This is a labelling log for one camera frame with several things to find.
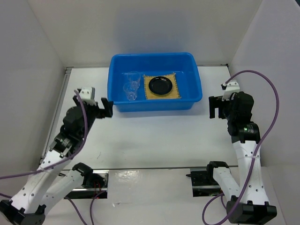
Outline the clear plastic cup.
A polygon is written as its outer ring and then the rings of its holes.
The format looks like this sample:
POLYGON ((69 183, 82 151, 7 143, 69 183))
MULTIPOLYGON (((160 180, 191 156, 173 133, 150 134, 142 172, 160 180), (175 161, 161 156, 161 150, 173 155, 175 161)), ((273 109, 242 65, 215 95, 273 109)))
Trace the clear plastic cup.
POLYGON ((127 79, 133 83, 137 88, 140 87, 141 73, 138 71, 130 71, 127 73, 127 79))
POLYGON ((128 82, 124 84, 123 90, 126 94, 127 100, 129 101, 136 100, 138 88, 139 88, 138 82, 128 82))

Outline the bamboo placemat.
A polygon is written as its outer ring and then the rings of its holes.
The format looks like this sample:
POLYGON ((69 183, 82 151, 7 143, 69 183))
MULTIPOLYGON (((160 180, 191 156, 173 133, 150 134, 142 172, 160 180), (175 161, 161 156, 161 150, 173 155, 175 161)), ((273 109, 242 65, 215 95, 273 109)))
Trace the bamboo placemat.
POLYGON ((158 97, 154 96, 151 94, 150 89, 148 87, 149 81, 154 78, 154 76, 148 76, 148 75, 143 75, 144 78, 144 89, 145 89, 145 96, 147 100, 154 100, 154 99, 179 99, 180 98, 180 93, 178 90, 177 82, 176 82, 176 73, 172 73, 169 75, 163 75, 164 77, 167 77, 171 80, 173 84, 173 88, 171 90, 171 93, 169 96, 166 97, 158 97))

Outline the black round plate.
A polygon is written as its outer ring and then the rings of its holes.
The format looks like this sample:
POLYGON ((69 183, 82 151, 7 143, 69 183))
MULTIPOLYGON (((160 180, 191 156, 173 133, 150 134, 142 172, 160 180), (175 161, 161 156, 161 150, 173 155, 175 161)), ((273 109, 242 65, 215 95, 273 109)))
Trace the black round plate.
POLYGON ((149 81, 148 87, 152 92, 163 94, 172 90, 173 83, 167 77, 156 76, 149 81))

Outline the green plastic plate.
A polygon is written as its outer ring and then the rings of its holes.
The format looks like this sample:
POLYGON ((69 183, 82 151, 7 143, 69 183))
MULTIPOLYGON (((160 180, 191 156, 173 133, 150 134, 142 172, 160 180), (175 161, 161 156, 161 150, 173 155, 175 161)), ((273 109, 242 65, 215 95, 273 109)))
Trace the green plastic plate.
POLYGON ((168 93, 163 93, 163 94, 161 94, 161 93, 155 93, 155 92, 152 92, 152 91, 151 91, 151 94, 152 94, 152 95, 158 96, 158 97, 166 97, 166 96, 169 96, 170 93, 171 93, 171 91, 168 92, 168 93))

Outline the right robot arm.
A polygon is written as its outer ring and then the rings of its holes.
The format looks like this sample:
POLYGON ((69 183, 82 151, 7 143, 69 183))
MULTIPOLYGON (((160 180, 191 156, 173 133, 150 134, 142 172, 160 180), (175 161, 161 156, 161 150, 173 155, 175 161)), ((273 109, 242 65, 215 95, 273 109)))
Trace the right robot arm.
POLYGON ((206 181, 218 184, 227 199, 226 220, 239 225, 264 225, 277 216, 277 208, 266 194, 260 163, 260 130, 252 118, 253 97, 235 92, 224 100, 209 97, 210 118, 218 111, 227 120, 227 131, 237 156, 239 178, 236 182, 227 163, 211 161, 205 173, 206 181))

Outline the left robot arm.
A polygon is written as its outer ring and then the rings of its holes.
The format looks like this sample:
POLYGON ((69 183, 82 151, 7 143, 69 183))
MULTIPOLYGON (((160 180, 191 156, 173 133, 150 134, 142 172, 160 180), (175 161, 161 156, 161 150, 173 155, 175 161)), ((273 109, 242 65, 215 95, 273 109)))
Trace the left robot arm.
POLYGON ((49 211, 74 188, 89 187, 98 176, 84 163, 78 163, 54 183, 59 173, 70 163, 69 156, 83 148, 95 119, 112 117, 113 102, 102 98, 103 109, 93 99, 78 100, 68 109, 60 132, 50 145, 37 173, 9 200, 0 202, 0 212, 13 225, 41 225, 49 211))

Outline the blue plastic bin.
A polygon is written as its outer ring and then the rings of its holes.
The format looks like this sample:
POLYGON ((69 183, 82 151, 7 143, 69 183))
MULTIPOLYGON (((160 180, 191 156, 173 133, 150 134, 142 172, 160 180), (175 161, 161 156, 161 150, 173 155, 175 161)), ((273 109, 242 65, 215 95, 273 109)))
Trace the blue plastic bin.
POLYGON ((112 57, 107 81, 107 95, 120 112, 188 110, 203 97, 201 79, 192 54, 188 52, 116 54, 112 57), (123 89, 128 83, 127 74, 141 75, 137 98, 128 100, 123 89), (150 78, 174 74, 173 83, 178 99, 147 99, 145 89, 150 78))

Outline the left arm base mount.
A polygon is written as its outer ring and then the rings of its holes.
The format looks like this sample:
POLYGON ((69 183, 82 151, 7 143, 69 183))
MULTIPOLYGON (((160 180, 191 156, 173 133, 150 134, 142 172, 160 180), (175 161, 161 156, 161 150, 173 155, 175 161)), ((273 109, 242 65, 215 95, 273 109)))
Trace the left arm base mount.
POLYGON ((87 181, 84 185, 74 188, 69 194, 67 194, 67 197, 70 199, 93 199, 99 194, 97 199, 106 199, 108 181, 108 170, 95 170, 89 181, 87 181))

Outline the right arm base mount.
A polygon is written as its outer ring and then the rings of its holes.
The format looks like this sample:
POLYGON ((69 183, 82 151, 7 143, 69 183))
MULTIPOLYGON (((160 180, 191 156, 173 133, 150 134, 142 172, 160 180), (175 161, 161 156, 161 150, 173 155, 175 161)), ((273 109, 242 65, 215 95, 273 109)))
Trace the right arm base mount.
POLYGON ((210 179, 204 167, 191 168, 186 177, 190 178, 193 197, 217 196, 222 192, 217 182, 210 179))

